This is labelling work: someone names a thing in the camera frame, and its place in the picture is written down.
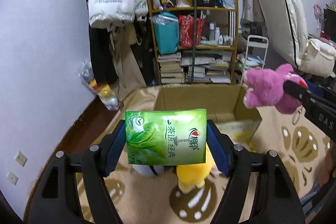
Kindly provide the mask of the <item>magenta bear plush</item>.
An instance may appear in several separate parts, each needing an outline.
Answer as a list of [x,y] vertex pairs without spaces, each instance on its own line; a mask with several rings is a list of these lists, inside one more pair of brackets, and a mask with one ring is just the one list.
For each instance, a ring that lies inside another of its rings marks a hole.
[[276,70],[250,69],[243,73],[243,81],[249,91],[243,98],[246,108],[273,106],[281,114],[293,114],[301,102],[285,94],[283,85],[289,80],[308,88],[305,80],[294,72],[290,64],[280,65]]

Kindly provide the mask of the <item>purple-haired plush doll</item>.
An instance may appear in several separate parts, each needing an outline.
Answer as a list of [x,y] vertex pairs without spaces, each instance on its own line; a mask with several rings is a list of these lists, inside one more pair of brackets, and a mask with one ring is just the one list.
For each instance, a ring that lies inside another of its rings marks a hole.
[[132,169],[141,176],[146,177],[159,176],[165,170],[163,166],[157,165],[132,165]]

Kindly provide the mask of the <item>yellow plush toy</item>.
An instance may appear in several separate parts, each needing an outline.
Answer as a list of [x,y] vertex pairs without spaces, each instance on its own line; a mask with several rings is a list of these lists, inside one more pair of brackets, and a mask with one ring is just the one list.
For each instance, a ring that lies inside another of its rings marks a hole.
[[194,188],[202,188],[205,179],[215,166],[215,161],[211,151],[206,146],[206,162],[201,164],[178,165],[176,168],[178,177],[178,188],[184,194],[191,192]]

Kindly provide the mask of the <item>green tissue pack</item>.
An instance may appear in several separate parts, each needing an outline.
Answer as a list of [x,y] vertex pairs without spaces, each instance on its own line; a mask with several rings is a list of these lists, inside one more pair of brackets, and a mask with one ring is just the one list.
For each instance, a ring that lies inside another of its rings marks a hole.
[[128,163],[190,165],[206,162],[207,110],[126,111]]

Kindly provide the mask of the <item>white rolling cart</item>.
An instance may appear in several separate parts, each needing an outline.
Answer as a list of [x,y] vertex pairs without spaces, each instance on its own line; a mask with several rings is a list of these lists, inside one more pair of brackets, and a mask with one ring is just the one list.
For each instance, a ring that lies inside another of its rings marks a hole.
[[268,47],[269,40],[264,36],[248,35],[247,38],[244,38],[242,34],[239,34],[234,83],[243,83],[242,75],[245,71],[265,67]]

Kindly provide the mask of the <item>cardboard box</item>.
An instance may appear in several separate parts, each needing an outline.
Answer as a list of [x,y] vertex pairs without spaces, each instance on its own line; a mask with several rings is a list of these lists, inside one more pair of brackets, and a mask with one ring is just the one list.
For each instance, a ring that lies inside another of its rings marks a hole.
[[181,111],[206,109],[207,118],[234,143],[253,151],[252,138],[262,118],[256,108],[243,103],[246,90],[240,85],[162,85],[149,88],[154,94],[153,110]]

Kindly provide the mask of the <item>plastic bag of plush toys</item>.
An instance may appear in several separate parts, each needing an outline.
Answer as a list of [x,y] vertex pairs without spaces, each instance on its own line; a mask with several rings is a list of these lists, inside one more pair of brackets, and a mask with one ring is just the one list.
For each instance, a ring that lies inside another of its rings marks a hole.
[[83,62],[83,67],[80,69],[79,77],[82,83],[104,104],[110,111],[117,111],[120,107],[120,102],[116,93],[106,83],[98,84],[93,75],[93,69],[90,62]]

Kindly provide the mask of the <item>white mattress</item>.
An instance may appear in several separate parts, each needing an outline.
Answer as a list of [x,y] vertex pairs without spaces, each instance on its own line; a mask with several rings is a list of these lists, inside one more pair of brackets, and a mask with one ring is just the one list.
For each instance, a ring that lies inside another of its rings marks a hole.
[[295,69],[335,77],[335,48],[309,38],[302,0],[259,0],[273,49]]

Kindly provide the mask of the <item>wooden shelf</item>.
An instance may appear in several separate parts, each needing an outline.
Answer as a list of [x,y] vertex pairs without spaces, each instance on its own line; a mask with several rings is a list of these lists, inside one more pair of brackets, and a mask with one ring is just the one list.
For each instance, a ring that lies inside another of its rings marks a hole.
[[[147,0],[149,2],[149,15],[153,16],[153,14],[159,14],[160,12],[163,12],[162,10],[155,10],[153,8],[153,0]],[[165,12],[180,12],[180,11],[192,11],[193,10],[193,46],[190,47],[182,47],[181,45],[178,47],[179,51],[185,51],[185,50],[192,50],[192,73],[194,73],[194,66],[195,66],[195,52],[196,50],[223,50],[223,51],[231,51],[231,60],[230,60],[230,83],[233,84],[233,73],[235,69],[236,64],[236,54],[238,50],[238,25],[239,25],[239,19],[238,19],[238,13],[239,13],[239,4],[238,0],[235,0],[235,8],[234,9],[227,9],[225,7],[205,7],[205,6],[193,6],[193,7],[171,7],[166,10]],[[221,11],[227,13],[227,24],[218,24],[218,27],[226,27],[227,28],[227,35],[229,38],[233,39],[231,46],[204,46],[201,45],[201,41],[198,46],[196,46],[196,42],[198,41],[198,22],[197,22],[197,11]],[[155,53],[155,62],[157,66],[157,72],[159,73],[158,81],[159,85],[162,85],[162,77],[161,77],[161,67],[158,62],[158,46],[157,46],[157,40],[155,37],[155,30],[154,30],[154,23],[151,22],[151,31],[153,36],[153,42],[154,42],[154,53]],[[188,82],[188,84],[193,83],[199,83],[199,84],[206,84],[210,82],[208,81],[194,81],[194,74],[191,76],[191,80]]]

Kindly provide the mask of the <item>black hanging garment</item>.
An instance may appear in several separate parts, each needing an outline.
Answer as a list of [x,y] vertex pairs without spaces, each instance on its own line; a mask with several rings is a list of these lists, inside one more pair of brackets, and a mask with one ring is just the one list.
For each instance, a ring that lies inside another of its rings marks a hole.
[[110,52],[110,35],[106,29],[88,26],[90,60],[98,84],[113,85],[118,80]]

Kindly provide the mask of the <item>red gift bag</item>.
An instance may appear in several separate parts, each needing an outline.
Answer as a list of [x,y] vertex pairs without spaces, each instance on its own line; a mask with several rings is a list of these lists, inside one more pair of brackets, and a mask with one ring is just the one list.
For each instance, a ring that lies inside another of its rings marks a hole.
[[[179,15],[179,31],[180,31],[180,46],[184,48],[192,48],[194,45],[194,18],[191,15]],[[205,19],[197,18],[196,42],[197,47],[201,41]]]

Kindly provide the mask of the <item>stack of books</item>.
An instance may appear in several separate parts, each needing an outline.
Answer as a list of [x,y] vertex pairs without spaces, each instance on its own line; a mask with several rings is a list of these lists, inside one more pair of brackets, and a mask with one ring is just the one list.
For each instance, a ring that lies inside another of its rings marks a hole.
[[161,84],[183,84],[185,73],[181,66],[182,55],[180,52],[168,55],[159,55],[159,76]]

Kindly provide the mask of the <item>teal bag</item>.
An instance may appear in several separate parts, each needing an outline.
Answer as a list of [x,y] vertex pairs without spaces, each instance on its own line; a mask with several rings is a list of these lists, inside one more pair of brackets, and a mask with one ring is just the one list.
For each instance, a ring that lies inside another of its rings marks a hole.
[[155,39],[161,55],[176,53],[179,46],[179,21],[169,13],[161,12],[151,17]]

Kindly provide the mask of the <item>green pole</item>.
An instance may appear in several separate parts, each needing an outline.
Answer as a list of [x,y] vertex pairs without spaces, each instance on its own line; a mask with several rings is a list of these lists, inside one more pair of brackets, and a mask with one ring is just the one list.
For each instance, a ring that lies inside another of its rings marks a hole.
[[194,83],[194,70],[195,70],[195,51],[197,42],[197,0],[194,0],[194,14],[193,14],[193,49],[192,49],[192,65],[190,84]]

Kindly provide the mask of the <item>beige coat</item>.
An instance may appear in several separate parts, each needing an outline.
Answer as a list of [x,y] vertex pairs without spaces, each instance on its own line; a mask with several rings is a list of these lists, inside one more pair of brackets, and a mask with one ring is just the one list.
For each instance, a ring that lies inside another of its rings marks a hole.
[[110,34],[110,52],[118,77],[116,83],[110,86],[119,101],[123,101],[134,89],[146,86],[130,47],[136,42],[137,37],[133,24],[117,28]]

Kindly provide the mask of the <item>wall socket lower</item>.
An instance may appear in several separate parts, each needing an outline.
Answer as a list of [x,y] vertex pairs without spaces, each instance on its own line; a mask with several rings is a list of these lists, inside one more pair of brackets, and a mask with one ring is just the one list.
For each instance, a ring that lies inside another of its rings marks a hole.
[[9,182],[11,182],[13,185],[16,185],[18,182],[18,177],[13,174],[12,172],[8,172],[7,173],[7,179],[9,180]]

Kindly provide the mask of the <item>wall socket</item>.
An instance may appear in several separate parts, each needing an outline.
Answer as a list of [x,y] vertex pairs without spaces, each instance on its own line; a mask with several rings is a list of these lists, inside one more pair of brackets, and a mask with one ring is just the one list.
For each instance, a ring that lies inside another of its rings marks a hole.
[[27,157],[21,153],[21,151],[18,151],[17,155],[15,156],[15,161],[22,167],[25,166],[27,162]]
[[18,177],[13,174],[12,172],[8,172],[7,173],[7,179],[9,180],[9,182],[11,182],[13,185],[16,185],[18,182]]

